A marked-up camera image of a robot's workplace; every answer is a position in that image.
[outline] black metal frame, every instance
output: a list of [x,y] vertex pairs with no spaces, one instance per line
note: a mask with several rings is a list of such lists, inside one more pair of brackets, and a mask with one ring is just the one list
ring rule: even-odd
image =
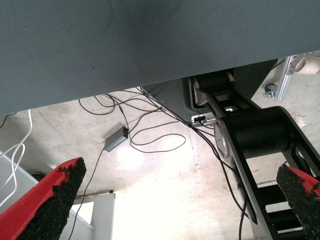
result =
[[284,108],[261,109],[233,88],[229,73],[219,71],[211,78],[195,76],[192,80],[196,82],[195,91],[206,96],[207,107],[217,118],[217,147],[224,160],[238,172],[233,175],[242,199],[249,200],[246,211],[254,237],[305,239],[303,230],[278,233],[301,225],[291,209],[267,212],[267,205],[287,200],[277,184],[257,186],[247,159],[281,152],[290,166],[319,178],[317,151]]

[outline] gray cloth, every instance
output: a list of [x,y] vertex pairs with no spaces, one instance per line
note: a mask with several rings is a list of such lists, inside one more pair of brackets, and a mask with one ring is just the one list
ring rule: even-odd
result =
[[317,0],[11,0],[0,114],[320,49]]

